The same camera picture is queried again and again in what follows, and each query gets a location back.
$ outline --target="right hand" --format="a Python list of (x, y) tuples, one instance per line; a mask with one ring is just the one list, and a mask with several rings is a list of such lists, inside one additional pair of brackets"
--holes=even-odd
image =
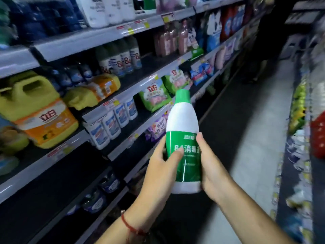
[(196, 136), (201, 149), (202, 188), (210, 199), (219, 202), (226, 184), (232, 181), (229, 173), (213, 153), (201, 132)]

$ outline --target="red string bracelet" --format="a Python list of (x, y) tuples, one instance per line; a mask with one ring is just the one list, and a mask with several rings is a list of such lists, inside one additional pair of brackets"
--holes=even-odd
[(124, 210), (121, 211), (121, 219), (124, 222), (125, 226), (130, 230), (130, 233), (134, 233), (134, 234), (136, 234), (138, 236), (146, 236), (146, 233), (143, 230), (141, 230), (141, 229), (136, 230), (134, 227), (132, 227), (131, 225), (129, 225), (127, 223), (127, 221), (124, 218), (124, 213), (125, 213)]

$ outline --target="green label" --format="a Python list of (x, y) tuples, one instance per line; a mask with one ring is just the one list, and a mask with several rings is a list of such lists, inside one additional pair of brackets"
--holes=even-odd
[(166, 132), (168, 157), (180, 147), (184, 148), (184, 156), (177, 168), (176, 181), (201, 181), (201, 151), (196, 142), (196, 133)]

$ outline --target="orange label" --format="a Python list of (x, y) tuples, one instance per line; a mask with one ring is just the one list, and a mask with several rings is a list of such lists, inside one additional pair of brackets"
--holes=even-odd
[(63, 133), (75, 122), (77, 122), (75, 117), (58, 98), (50, 105), (14, 123), (33, 140), (35, 145), (41, 145)]

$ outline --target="floor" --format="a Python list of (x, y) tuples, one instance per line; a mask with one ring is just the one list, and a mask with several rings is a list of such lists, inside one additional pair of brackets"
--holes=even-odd
[[(234, 79), (200, 125), (234, 180), (268, 214), (277, 163), (285, 146), (293, 66), (289, 60), (279, 61), (273, 73), (266, 71), (268, 76), (255, 85)], [(204, 192), (172, 195), (161, 218), (169, 230), (174, 227), (180, 238), (177, 243), (241, 243)]]

